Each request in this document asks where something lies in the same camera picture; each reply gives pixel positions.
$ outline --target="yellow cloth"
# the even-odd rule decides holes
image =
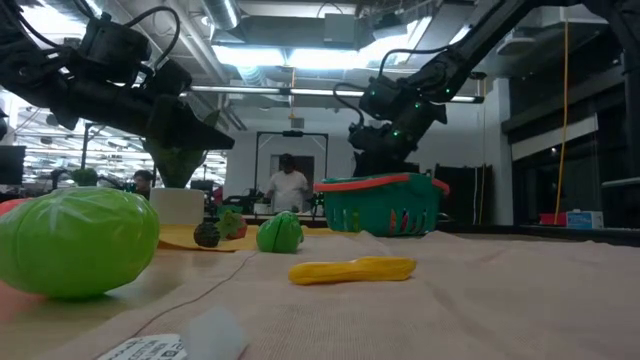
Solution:
[[[219,252],[234,252],[239,250],[255,250],[256,236],[258,235],[258,226],[249,225],[247,228],[247,235],[242,239],[237,240],[220,240],[218,246],[214,248],[205,248],[198,246],[195,240],[193,240],[193,231],[196,229],[195,225],[161,225],[160,226],[160,242],[161,245],[169,245],[169,248],[181,248],[181,249],[193,249],[193,250],[208,250]],[[328,228],[308,228],[302,227],[302,232],[305,236],[329,236],[337,234]]]

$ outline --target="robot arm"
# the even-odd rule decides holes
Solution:
[[[15,0],[0,0],[0,85],[50,108],[70,130],[84,118],[167,147],[230,149],[233,139],[199,121],[179,100],[191,85],[190,74],[172,60],[157,71],[143,65],[151,53],[149,40],[130,25],[111,22],[106,13],[91,16],[80,46],[73,49],[39,35]],[[40,49],[25,27],[52,48]],[[134,87],[140,72],[145,81]]]
[[[417,149],[434,121],[447,122],[442,103],[460,90],[473,68],[520,20],[539,6],[584,4],[609,22],[626,51],[640,58],[640,1],[637,0],[499,0],[461,41],[448,46],[417,73],[390,80],[371,78],[360,109],[391,124],[381,129],[352,125],[349,141],[363,150],[357,176],[388,172]]]

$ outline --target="orange basket handle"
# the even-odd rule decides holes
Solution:
[[[447,183],[445,183],[444,181],[440,181],[436,178],[432,178],[431,184],[433,184],[433,186],[436,186],[442,189],[442,192],[444,193],[445,196],[449,196],[449,193],[451,192],[451,188]]]
[[[336,184],[315,184],[313,188],[317,192],[353,191],[353,190],[371,189],[374,187],[380,187],[383,185],[401,183],[401,182],[409,182],[409,175],[408,174],[390,175],[390,176],[384,176],[384,177],[379,177],[374,179],[350,181],[350,182],[336,183]]]

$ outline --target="plastic basket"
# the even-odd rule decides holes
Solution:
[[[325,216],[333,231],[366,230],[375,236],[420,235],[433,231],[440,198],[449,186],[420,174],[326,179]]]

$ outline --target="monitor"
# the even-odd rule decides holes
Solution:
[[[0,146],[0,185],[22,185],[26,146]]]

